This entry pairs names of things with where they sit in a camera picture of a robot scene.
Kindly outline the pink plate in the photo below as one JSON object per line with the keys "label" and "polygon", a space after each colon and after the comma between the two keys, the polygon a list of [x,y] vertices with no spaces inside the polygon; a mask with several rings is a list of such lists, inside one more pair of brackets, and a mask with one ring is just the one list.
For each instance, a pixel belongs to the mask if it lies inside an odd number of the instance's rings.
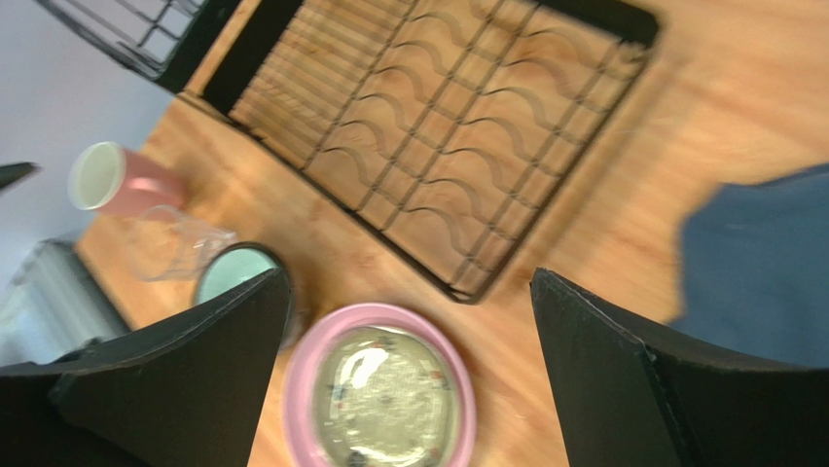
{"label": "pink plate", "polygon": [[282,395],[298,466],[468,466],[473,385],[449,339],[396,305],[337,309],[297,345]]}

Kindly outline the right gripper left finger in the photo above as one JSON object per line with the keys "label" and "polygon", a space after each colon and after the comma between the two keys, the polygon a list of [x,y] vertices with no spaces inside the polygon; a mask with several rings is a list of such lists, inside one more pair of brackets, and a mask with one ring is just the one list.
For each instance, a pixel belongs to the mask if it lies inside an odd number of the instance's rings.
{"label": "right gripper left finger", "polygon": [[271,269],[49,364],[1,371],[5,466],[244,466],[286,323]]}

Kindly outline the clear glass cup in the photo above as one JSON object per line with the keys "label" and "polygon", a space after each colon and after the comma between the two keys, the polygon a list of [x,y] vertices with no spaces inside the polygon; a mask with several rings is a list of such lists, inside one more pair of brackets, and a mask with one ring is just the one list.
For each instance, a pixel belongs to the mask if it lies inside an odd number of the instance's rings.
{"label": "clear glass cup", "polygon": [[157,205],[131,221],[126,254],[132,272],[145,282],[192,280],[235,232],[214,226],[169,205]]}

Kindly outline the pink mug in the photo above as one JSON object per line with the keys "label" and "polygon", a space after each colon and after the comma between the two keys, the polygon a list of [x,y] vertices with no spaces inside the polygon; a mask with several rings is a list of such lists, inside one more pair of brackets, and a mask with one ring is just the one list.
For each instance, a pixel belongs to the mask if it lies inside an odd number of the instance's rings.
{"label": "pink mug", "polygon": [[157,205],[182,207],[187,187],[175,171],[106,141],[89,146],[74,161],[67,193],[82,211],[134,217]]}

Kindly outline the light green bowl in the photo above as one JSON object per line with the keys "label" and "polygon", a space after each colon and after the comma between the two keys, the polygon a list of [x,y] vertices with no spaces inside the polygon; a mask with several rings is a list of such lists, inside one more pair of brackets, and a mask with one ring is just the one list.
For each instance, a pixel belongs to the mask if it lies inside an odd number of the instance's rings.
{"label": "light green bowl", "polygon": [[193,305],[208,302],[269,270],[282,269],[280,260],[263,245],[240,242],[222,250],[197,281]]}

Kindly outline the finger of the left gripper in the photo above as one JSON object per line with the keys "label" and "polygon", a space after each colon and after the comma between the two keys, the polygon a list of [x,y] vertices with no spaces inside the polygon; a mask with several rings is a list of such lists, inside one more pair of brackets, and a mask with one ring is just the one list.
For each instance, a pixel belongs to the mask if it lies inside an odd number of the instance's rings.
{"label": "finger of the left gripper", "polygon": [[3,192],[20,180],[39,171],[39,165],[33,162],[15,162],[0,166],[0,191]]}

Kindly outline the beige brown bowl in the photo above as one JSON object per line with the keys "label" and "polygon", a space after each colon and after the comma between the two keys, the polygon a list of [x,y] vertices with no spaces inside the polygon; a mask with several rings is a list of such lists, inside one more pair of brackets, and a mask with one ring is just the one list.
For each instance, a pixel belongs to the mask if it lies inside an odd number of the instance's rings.
{"label": "beige brown bowl", "polygon": [[284,278],[285,283],[287,284],[287,311],[286,311],[286,323],[283,326],[283,331],[280,336],[280,347],[279,352],[283,353],[286,350],[290,349],[292,346],[296,344],[296,342],[300,339],[303,331],[306,328],[307,324],[307,317],[306,312],[304,310],[298,309],[296,295],[294,293],[294,285],[289,270],[284,266],[281,259],[272,251],[270,250],[281,262],[282,269],[274,269],[276,272],[279,273],[281,277]]}

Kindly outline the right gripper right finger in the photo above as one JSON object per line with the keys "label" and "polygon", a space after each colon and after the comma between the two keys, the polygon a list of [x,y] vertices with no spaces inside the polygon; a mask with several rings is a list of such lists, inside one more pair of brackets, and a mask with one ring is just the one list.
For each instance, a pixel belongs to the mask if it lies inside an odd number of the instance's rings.
{"label": "right gripper right finger", "polygon": [[824,466],[828,373],[691,338],[547,269],[530,295],[573,466]]}

